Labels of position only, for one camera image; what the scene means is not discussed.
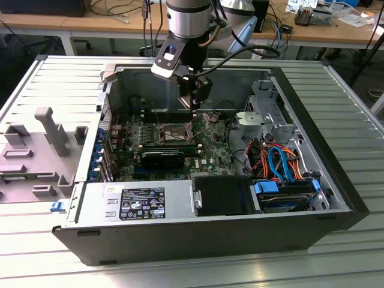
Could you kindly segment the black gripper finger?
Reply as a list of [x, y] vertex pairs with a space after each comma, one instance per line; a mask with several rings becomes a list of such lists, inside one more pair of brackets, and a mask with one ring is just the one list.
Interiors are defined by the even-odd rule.
[[211, 79], [200, 76], [188, 83], [188, 95], [190, 97], [190, 110], [200, 108], [201, 104], [209, 97], [213, 86]]
[[193, 81], [185, 80], [183, 78], [177, 79], [179, 96], [193, 98], [193, 92], [195, 91], [195, 83]]

